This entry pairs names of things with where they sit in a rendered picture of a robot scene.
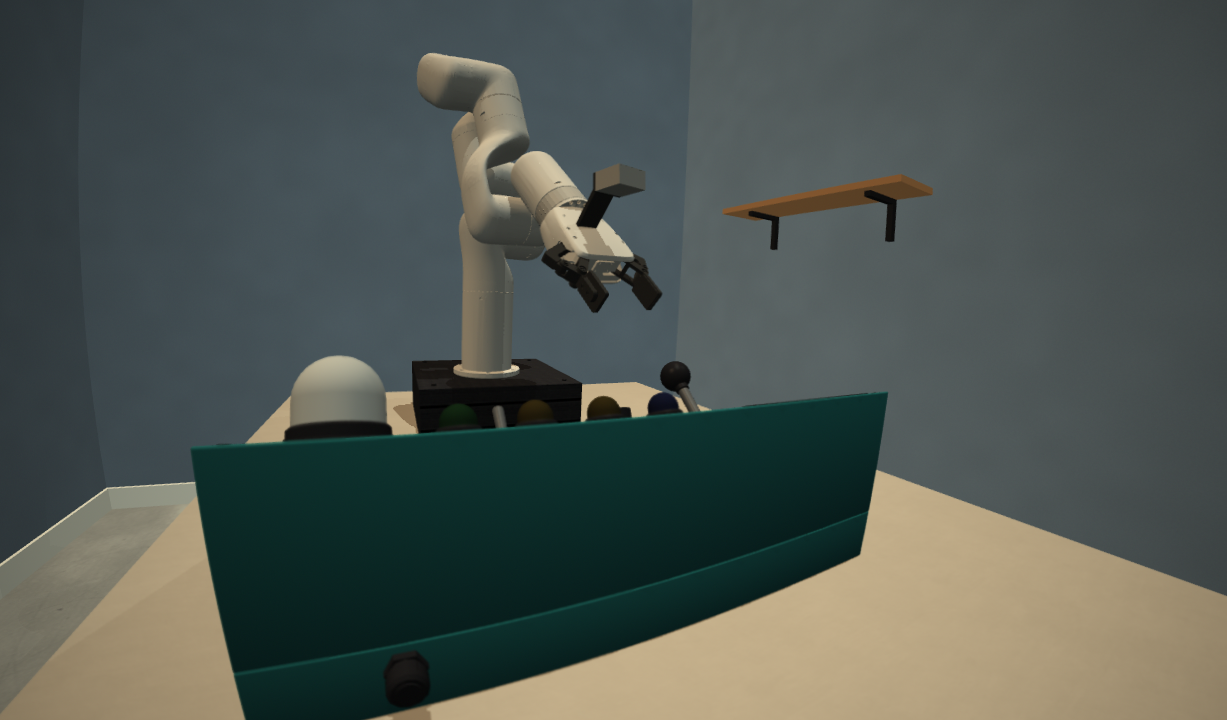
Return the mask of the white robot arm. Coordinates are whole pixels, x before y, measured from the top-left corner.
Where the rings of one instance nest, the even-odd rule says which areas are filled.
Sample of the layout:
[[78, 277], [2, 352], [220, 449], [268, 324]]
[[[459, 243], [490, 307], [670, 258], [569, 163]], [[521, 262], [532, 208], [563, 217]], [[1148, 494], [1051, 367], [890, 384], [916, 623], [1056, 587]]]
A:
[[[467, 110], [452, 131], [465, 209], [459, 220], [463, 366], [453, 372], [479, 379], [513, 377], [520, 366], [510, 364], [514, 282], [506, 259], [534, 260], [544, 254], [540, 224], [546, 213], [566, 199], [585, 197], [552, 156], [526, 152], [529, 129], [510, 70], [438, 55], [429, 53], [418, 61], [420, 94], [436, 108]], [[610, 200], [640, 191], [645, 170], [616, 164], [594, 172], [593, 193], [575, 224], [598, 228]]]

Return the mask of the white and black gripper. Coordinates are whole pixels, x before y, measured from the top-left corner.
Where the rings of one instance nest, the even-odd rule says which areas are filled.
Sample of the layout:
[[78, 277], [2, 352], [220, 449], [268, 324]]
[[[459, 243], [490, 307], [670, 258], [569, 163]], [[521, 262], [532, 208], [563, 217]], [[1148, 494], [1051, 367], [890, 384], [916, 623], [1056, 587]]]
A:
[[[645, 259], [632, 254], [625, 240], [604, 220], [598, 228], [578, 227], [575, 222], [584, 210], [584, 202], [585, 199], [566, 199], [546, 213], [540, 224], [546, 247], [541, 261], [569, 281], [569, 287], [578, 288], [593, 313], [598, 313], [609, 299], [609, 291], [604, 285], [616, 285], [618, 281], [632, 286], [640, 304], [645, 310], [652, 310], [663, 297], [663, 291], [649, 277]], [[625, 262], [625, 267], [618, 262]], [[636, 270], [633, 278], [626, 274], [628, 267]]]

